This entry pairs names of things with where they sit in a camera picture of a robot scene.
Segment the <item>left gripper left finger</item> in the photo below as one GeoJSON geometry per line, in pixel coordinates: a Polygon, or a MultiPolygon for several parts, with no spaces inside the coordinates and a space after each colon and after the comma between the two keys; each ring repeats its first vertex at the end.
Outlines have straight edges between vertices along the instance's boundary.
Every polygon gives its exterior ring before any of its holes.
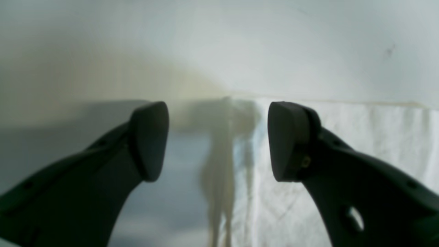
{"type": "Polygon", "coordinates": [[[1,196],[1,239],[20,247],[106,247],[139,184],[160,177],[169,133],[164,102],[147,102],[85,150],[1,196]]]}

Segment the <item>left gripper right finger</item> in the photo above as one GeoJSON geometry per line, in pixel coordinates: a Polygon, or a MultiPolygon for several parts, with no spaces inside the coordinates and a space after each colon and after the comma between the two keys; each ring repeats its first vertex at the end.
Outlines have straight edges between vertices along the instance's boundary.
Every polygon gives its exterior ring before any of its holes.
{"type": "Polygon", "coordinates": [[[322,127],[312,108],[270,103],[268,138],[275,180],[303,184],[332,246],[438,246],[438,195],[352,149],[322,127]]]}

